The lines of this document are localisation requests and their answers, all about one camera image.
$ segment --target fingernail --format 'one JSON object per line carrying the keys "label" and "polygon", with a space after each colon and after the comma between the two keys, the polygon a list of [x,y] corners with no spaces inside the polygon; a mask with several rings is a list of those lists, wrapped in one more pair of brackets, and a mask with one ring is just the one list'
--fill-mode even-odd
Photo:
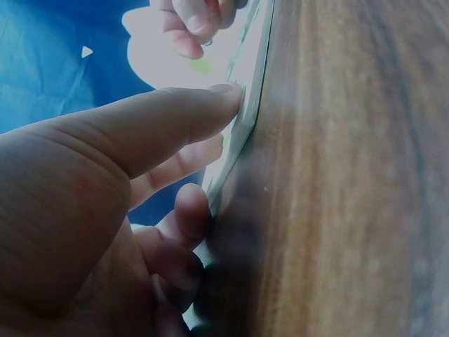
{"label": "fingernail", "polygon": [[207,20],[202,15],[194,15],[187,21],[187,28],[192,34],[200,33],[207,25]]}
{"label": "fingernail", "polygon": [[236,84],[218,84],[216,86],[211,86],[208,88],[209,91],[213,93],[228,93],[237,88]]}

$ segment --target wooden surface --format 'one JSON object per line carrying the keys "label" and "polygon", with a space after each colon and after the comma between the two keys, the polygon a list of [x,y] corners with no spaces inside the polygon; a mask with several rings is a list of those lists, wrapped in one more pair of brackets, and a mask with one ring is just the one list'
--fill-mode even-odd
{"label": "wooden surface", "polygon": [[449,336],[449,3],[276,0],[197,336]]}

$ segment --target blue tarp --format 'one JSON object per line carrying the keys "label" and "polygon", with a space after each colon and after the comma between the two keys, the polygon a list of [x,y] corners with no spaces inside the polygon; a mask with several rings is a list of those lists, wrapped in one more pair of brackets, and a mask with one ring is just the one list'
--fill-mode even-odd
{"label": "blue tarp", "polygon": [[[131,70],[121,17],[145,0],[0,0],[0,133],[153,90]],[[81,57],[83,47],[93,53]],[[130,214],[153,225],[173,208],[167,187]]]}

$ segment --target skin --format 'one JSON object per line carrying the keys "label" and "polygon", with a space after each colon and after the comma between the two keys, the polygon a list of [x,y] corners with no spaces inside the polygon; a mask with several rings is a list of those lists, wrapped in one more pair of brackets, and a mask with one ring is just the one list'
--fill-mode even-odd
{"label": "skin", "polygon": [[199,59],[202,44],[209,42],[219,29],[228,28],[236,10],[247,0],[152,0],[159,11],[161,30],[171,48],[180,55]]}
{"label": "skin", "polygon": [[240,99],[164,89],[0,135],[0,335],[186,336],[206,196],[135,232],[126,214],[220,156]]}

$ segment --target white object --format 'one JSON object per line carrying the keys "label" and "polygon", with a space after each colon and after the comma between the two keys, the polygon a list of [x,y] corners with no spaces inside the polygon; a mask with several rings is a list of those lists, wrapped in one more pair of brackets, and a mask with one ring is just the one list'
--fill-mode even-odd
{"label": "white object", "polygon": [[93,50],[89,47],[83,46],[81,49],[81,58],[87,58],[88,56],[93,54]]}
{"label": "white object", "polygon": [[242,85],[242,106],[233,122],[223,131],[222,156],[206,168],[203,189],[209,198],[213,213],[217,211],[217,196],[229,172],[234,166],[259,110],[260,94],[267,59],[269,32],[271,29],[273,0],[250,0],[248,21],[241,32],[241,42],[236,55],[230,60],[228,81]]}

